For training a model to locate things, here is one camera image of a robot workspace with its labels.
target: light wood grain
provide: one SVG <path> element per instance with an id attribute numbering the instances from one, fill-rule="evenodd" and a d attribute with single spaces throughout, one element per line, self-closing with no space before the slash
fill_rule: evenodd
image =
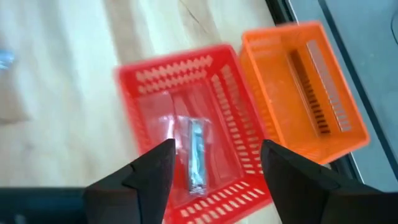
<path id="1" fill-rule="evenodd" d="M 0 74 L 0 186 L 86 186 L 127 164 L 118 65 L 238 50 L 244 30 L 268 26 L 264 0 L 0 0 L 0 48 L 17 57 Z"/>

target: clear plastic bag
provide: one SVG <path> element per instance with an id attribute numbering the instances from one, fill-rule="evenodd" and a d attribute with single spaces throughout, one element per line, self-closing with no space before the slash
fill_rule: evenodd
<path id="1" fill-rule="evenodd" d="M 169 202 L 180 205 L 197 197 L 210 194 L 213 190 L 240 178 L 243 174 L 226 130 L 223 128 L 220 111 L 214 106 L 207 83 L 197 83 L 190 88 L 176 88 L 139 98 L 142 120 L 146 123 L 150 135 L 149 150 L 167 138 L 174 138 L 177 147 L 173 187 Z M 198 169 L 203 178 L 198 189 L 190 174 L 194 161 L 192 156 L 191 135 L 192 121 L 199 121 L 203 126 L 203 151 L 197 159 L 203 159 Z"/>

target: metal object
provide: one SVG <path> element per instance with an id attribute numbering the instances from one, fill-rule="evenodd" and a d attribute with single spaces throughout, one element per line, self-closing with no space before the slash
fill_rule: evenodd
<path id="1" fill-rule="evenodd" d="M 205 142 L 203 140 L 203 123 L 197 119 L 190 120 L 190 153 L 188 176 L 191 194 L 205 195 Z"/>
<path id="2" fill-rule="evenodd" d="M 0 70 L 7 70 L 13 63 L 15 56 L 13 53 L 0 50 Z"/>

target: orange plastic basket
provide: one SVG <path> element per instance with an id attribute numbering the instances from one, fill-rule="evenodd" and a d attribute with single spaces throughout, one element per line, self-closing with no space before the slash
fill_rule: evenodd
<path id="1" fill-rule="evenodd" d="M 119 71 L 119 84 L 141 154 L 163 141 L 156 138 L 162 129 L 160 122 L 148 121 L 151 115 L 142 102 L 149 100 L 146 106 L 153 107 L 150 112 L 159 114 L 170 108 L 170 102 L 156 98 L 159 93 L 189 99 L 196 86 L 201 88 L 199 93 L 206 99 L 205 105 L 195 106 L 186 100 L 183 105 L 181 102 L 172 105 L 172 111 L 180 110 L 178 107 L 199 112 L 211 108 L 213 112 L 208 119 L 220 134 L 218 139 L 225 139 L 216 150 L 219 155 L 226 156 L 230 165 L 221 167 L 223 173 L 233 178 L 217 183 L 209 180 L 209 194 L 205 198 L 186 203 L 172 200 L 177 188 L 187 188 L 188 182 L 181 174 L 184 166 L 176 159 L 176 173 L 165 214 L 168 223 L 232 223 L 272 201 L 259 157 L 264 132 L 237 63 L 231 46 L 218 45 L 123 66 Z"/>
<path id="2" fill-rule="evenodd" d="M 369 142 L 320 23 L 246 32 L 239 59 L 273 141 L 319 164 Z"/>

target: wooden table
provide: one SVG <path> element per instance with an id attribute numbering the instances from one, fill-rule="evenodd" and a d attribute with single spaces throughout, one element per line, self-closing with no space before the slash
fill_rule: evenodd
<path id="1" fill-rule="evenodd" d="M 17 57 L 0 74 L 0 185 L 86 186 L 131 162 L 118 65 L 238 50 L 244 30 L 273 25 L 264 0 L 0 0 L 0 48 Z M 274 206 L 254 216 L 279 222 Z"/>

